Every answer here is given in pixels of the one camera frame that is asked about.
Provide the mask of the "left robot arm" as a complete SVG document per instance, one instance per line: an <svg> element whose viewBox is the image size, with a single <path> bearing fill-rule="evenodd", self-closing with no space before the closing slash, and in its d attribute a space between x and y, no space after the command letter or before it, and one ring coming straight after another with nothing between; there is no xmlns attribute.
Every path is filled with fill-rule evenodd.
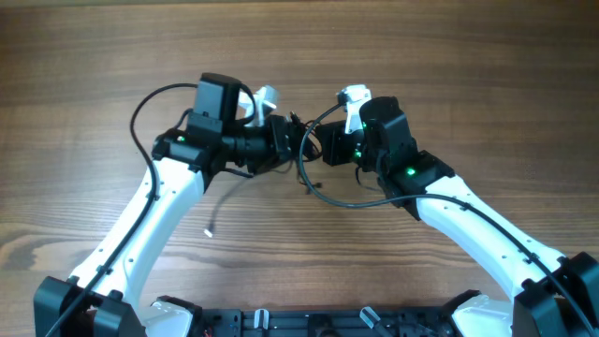
<svg viewBox="0 0 599 337"><path fill-rule="evenodd" d="M221 172L247 178L300 158L303 126L276 113L269 86L252 92L205 73L194 106L143 152L139 189L97 248L65 280L49 277L34 296L39 336L210 336L201 307L162 296L139 303L175 227Z"/></svg>

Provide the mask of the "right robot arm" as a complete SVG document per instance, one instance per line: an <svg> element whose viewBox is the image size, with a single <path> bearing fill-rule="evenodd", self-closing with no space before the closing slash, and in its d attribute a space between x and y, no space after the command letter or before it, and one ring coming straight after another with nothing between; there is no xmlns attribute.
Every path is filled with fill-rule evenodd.
<svg viewBox="0 0 599 337"><path fill-rule="evenodd" d="M507 299L469 290L442 322L459 336L595 336L598 262L568 257L531 237L479 198L448 164L418 149L393 96L340 102L347 117L314 134L331 166L373 172L384 202L445 234L500 286Z"/></svg>

